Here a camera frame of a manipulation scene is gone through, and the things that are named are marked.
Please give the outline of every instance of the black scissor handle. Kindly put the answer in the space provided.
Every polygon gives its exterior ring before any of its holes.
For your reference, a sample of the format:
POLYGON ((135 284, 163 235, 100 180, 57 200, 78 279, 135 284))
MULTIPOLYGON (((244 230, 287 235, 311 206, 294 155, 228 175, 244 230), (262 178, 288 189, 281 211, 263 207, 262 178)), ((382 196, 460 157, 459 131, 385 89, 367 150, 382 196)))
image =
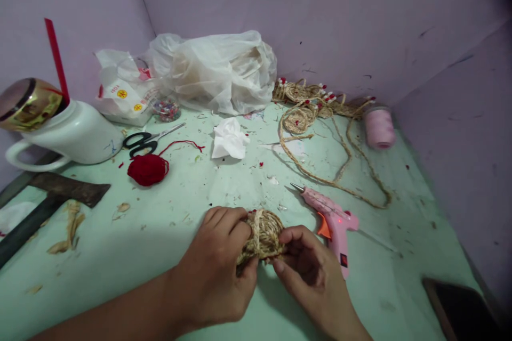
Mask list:
POLYGON ((152 134, 149 132, 134 133, 123 140, 123 146, 128 149, 134 148, 137 145, 142 145, 144 143, 144 141, 150 139, 151 136, 152 136, 152 134), (138 137, 138 136, 141 136, 141 138, 139 140, 132 141, 131 144, 128 144, 129 140, 133 139, 134 137, 138 137))
POLYGON ((148 142, 142 143, 130 151, 130 158, 137 156, 137 152, 140 152, 146 148, 149 149, 148 153, 153 153, 155 151, 157 145, 158 145, 158 143, 156 141, 148 141, 148 142))

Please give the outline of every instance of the pink glue gun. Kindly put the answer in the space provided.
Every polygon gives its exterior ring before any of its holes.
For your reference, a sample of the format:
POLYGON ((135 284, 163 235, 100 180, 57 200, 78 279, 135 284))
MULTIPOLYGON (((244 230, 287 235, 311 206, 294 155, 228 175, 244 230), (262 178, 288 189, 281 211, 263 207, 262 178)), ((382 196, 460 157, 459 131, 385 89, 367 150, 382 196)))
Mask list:
POLYGON ((339 257, 343 278, 348 277, 347 230, 357 231, 359 220, 347 210, 317 191, 291 183, 304 197, 304 201, 322 217, 322 226, 317 234, 329 239, 329 249, 339 257))

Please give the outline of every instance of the lavender wall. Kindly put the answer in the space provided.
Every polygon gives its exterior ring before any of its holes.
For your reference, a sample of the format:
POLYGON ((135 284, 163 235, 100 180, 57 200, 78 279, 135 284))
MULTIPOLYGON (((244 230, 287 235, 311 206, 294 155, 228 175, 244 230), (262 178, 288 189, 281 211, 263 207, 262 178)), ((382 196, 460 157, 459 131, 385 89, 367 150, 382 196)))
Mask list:
POLYGON ((507 0, 146 1, 157 33, 256 29, 274 48, 280 75, 391 104, 509 17, 507 0))
MULTIPOLYGON (((58 85, 43 18, 53 20, 71 97, 92 100, 99 87, 93 52, 142 52, 154 33, 142 0, 0 0, 0 90, 24 77, 58 85)), ((0 131, 0 153, 20 138, 0 131)), ((0 158, 0 189, 18 173, 0 158)))
POLYGON ((441 207, 512 314, 512 21, 395 109, 441 207))

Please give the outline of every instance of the hand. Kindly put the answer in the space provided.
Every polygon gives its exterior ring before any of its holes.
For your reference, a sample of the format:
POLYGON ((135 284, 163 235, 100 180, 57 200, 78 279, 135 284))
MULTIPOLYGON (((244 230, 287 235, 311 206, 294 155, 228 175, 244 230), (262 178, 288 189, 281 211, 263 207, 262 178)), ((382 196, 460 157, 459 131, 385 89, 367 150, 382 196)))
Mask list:
POLYGON ((371 340, 352 306, 334 253, 303 225, 286 228, 279 241, 287 245, 287 253, 284 261, 274 260, 274 270, 313 322, 337 340, 371 340))
POLYGON ((208 210, 196 237, 172 270, 172 283, 180 287, 179 311, 186 329, 240 320, 256 288, 258 259, 250 260, 236 276, 236 259, 251 227, 241 221, 243 208, 208 210))

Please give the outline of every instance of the mint green table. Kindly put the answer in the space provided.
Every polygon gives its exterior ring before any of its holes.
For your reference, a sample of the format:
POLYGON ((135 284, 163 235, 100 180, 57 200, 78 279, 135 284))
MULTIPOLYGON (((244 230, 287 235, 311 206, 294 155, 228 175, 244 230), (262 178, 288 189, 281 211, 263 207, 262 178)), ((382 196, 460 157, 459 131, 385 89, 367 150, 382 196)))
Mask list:
MULTIPOLYGON (((286 226, 303 224, 313 231, 317 215, 304 205, 290 182, 319 190, 359 217, 360 228, 371 237, 349 232, 350 296, 362 322, 375 340, 444 339, 421 284, 422 276, 476 288, 470 267, 455 233, 439 213, 434 197, 411 153, 399 137, 387 152, 363 145, 385 185, 394 193, 388 210, 378 210, 330 186, 305 178, 279 152, 277 121, 283 113, 271 104, 252 119, 238 117, 251 143, 243 160, 212 160, 212 128, 222 119, 209 112, 183 111, 185 127, 163 137, 157 150, 175 140, 194 140, 206 148, 201 154, 189 144, 175 144, 164 154, 170 172, 158 185, 142 188, 126 174, 129 155, 93 166, 73 164, 61 173, 111 189, 94 209, 82 205, 86 219, 78 229, 76 250, 50 255, 54 243, 65 239, 67 214, 60 209, 38 236, 0 270, 0 339, 23 340, 70 316, 116 297, 176 265, 211 205, 265 207, 286 226), (117 205, 127 202, 126 215, 113 221, 117 205), (36 294, 34 286, 42 285, 36 294)), ((348 120, 336 116, 344 132, 348 120)), ((149 132, 168 125, 148 124, 149 132)), ((355 124, 354 136, 364 137, 355 124)), ((346 155, 330 120, 316 121, 311 140, 290 144, 303 152, 301 162, 315 174, 333 178, 346 155)), ((383 196, 369 177, 361 158, 347 169, 342 184, 360 189, 374 201, 383 196)), ((25 188, 10 204, 39 203, 45 193, 25 188)), ((260 266, 258 287, 245 317, 186 335, 186 340, 321 339, 301 308, 277 280, 271 266, 260 266)))

